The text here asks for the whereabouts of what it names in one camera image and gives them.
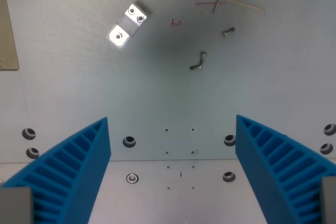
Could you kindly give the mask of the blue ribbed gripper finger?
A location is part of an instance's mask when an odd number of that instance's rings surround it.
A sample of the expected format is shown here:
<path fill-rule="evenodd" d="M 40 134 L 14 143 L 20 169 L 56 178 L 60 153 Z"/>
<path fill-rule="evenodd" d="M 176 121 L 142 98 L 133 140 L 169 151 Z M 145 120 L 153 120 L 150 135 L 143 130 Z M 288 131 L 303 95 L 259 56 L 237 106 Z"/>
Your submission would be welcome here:
<path fill-rule="evenodd" d="M 108 119 L 55 145 L 1 189 L 29 188 L 33 223 L 88 223 L 111 157 Z"/>
<path fill-rule="evenodd" d="M 322 222 L 321 179 L 335 175 L 334 163 L 241 115 L 235 153 L 267 223 Z"/>

